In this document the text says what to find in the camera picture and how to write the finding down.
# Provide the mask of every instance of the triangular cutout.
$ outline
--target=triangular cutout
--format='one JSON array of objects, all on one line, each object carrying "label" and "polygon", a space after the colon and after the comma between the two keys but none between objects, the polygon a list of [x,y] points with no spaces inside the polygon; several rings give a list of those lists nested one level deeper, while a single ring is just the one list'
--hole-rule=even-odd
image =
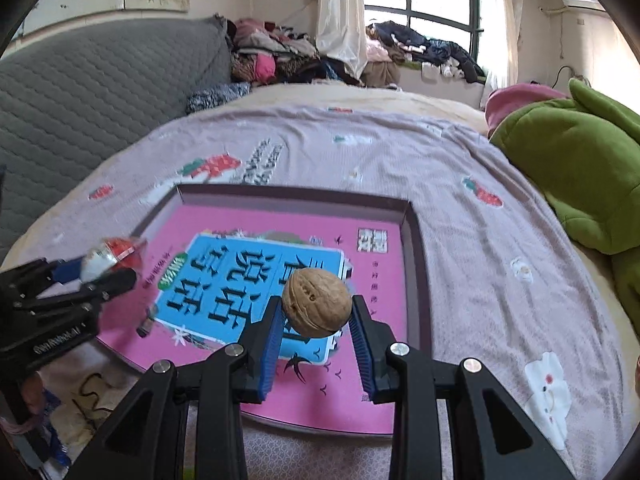
[{"label": "triangular cutout", "polygon": [[154,394],[144,392],[105,440],[106,449],[115,453],[138,456],[145,436],[146,420]]},{"label": "triangular cutout", "polygon": [[494,433],[495,449],[501,455],[527,449],[533,445],[529,433],[493,390],[483,390],[482,397]]}]

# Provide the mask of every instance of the swallow illustration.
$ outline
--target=swallow illustration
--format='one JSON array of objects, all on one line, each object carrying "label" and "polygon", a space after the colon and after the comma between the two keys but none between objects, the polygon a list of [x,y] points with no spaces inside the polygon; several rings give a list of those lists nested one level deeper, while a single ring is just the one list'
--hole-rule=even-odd
[{"label": "swallow illustration", "polygon": [[296,377],[306,384],[305,378],[302,376],[302,373],[300,373],[300,363],[311,364],[311,361],[305,357],[300,357],[297,352],[293,352],[293,357],[287,361],[287,364],[284,365],[284,371],[286,372],[287,368],[293,366],[293,371],[295,372]]}]

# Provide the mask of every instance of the blue rectangle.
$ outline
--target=blue rectangle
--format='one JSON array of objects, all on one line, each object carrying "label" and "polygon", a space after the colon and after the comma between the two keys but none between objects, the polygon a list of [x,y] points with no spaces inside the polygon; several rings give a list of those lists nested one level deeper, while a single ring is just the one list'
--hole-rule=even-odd
[{"label": "blue rectangle", "polygon": [[[342,251],[315,246],[197,235],[171,286],[162,291],[156,320],[221,344],[238,341],[247,320],[262,319],[270,296],[281,296],[290,274],[320,267],[340,276]],[[280,358],[297,353],[324,364],[333,337],[303,338],[286,326]]]}]

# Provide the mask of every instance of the sheer curtain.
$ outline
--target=sheer curtain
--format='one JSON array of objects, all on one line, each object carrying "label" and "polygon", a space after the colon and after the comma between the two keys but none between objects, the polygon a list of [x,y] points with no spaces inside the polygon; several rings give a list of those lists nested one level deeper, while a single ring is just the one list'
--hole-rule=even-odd
[{"label": "sheer curtain", "polygon": [[480,0],[481,28],[478,64],[488,71],[480,107],[491,92],[518,81],[518,37],[522,0]]},{"label": "sheer curtain", "polygon": [[316,47],[360,78],[367,64],[364,0],[318,0]]}]

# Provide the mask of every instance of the qr code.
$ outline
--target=qr code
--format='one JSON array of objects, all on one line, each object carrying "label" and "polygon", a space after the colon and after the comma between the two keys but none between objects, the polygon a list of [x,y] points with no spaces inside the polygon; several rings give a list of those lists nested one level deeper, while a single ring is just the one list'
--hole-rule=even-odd
[{"label": "qr code", "polygon": [[386,231],[358,229],[359,253],[386,253]]}]

